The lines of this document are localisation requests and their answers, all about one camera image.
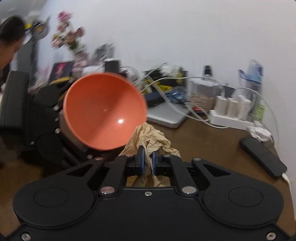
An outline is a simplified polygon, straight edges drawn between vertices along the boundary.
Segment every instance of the laptop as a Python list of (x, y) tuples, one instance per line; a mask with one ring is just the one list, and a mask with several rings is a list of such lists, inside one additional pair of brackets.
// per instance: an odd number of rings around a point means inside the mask
[[(188, 115), (190, 113), (190, 111), (182, 104), (173, 105), (184, 114)], [(186, 118), (186, 116), (176, 112), (167, 102), (148, 108), (147, 121), (168, 128), (178, 128)]]

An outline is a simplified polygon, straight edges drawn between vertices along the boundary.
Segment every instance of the electronic device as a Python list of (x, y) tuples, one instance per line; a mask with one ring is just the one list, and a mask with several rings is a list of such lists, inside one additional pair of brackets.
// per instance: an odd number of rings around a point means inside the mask
[(277, 225), (284, 205), (267, 183), (194, 158), (152, 154), (164, 188), (125, 187), (144, 172), (145, 150), (113, 162), (95, 158), (21, 188), (13, 209), (21, 223), (10, 241), (288, 241)]
[(110, 73), (119, 73), (119, 65), (120, 60), (119, 59), (113, 59), (113, 58), (107, 58), (104, 60), (105, 63), (105, 72)]
[(287, 171), (285, 164), (255, 138), (243, 138), (239, 144), (273, 179)]
[[(188, 115), (190, 111), (183, 104), (173, 104), (179, 111)], [(167, 102), (148, 108), (147, 121), (163, 125), (172, 129), (178, 128), (186, 119), (181, 113), (176, 112)]]
[(147, 107), (154, 107), (165, 101), (159, 92), (147, 93), (144, 95), (144, 98), (146, 100)]
[(49, 78), (49, 84), (60, 78), (72, 76), (74, 62), (55, 63)]

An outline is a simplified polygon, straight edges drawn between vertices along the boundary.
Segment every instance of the screw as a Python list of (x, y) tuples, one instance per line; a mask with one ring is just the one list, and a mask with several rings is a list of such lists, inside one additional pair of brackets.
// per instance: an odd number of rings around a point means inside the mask
[(193, 194), (196, 193), (196, 188), (192, 186), (186, 186), (182, 188), (182, 192), (185, 194)]
[(144, 194), (145, 194), (145, 196), (149, 197), (149, 196), (151, 196), (153, 193), (152, 193), (152, 192), (145, 192)]
[(114, 187), (102, 187), (100, 191), (103, 194), (112, 194), (115, 192), (115, 188)]
[(30, 241), (31, 240), (31, 235), (29, 235), (28, 233), (23, 233), (20, 237), (24, 241)]
[(270, 232), (269, 234), (266, 235), (267, 240), (275, 240), (275, 238), (276, 238), (275, 232)]

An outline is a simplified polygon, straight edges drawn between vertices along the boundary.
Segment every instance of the pink flowers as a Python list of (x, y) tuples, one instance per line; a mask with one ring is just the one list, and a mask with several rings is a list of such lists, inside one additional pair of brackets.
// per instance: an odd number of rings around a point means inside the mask
[(52, 43), (51, 44), (52, 44), (53, 48), (60, 48), (64, 45), (63, 41), (56, 34), (52, 36)]
[(70, 50), (77, 53), (80, 46), (79, 39), (85, 34), (85, 31), (83, 27), (75, 31), (69, 21), (71, 18), (72, 14), (67, 11), (58, 14), (57, 33), (52, 36), (51, 45), (53, 48), (60, 48), (66, 44)]
[(84, 34), (85, 34), (85, 31), (83, 27), (78, 28), (75, 32), (76, 37), (82, 37)]
[(67, 11), (62, 11), (59, 13), (57, 19), (60, 22), (64, 22), (66, 23), (67, 21), (69, 21), (72, 18), (72, 13), (68, 13)]
[(60, 22), (59, 25), (57, 26), (57, 31), (62, 34), (63, 32), (66, 31), (67, 27), (68, 27), (67, 23)]

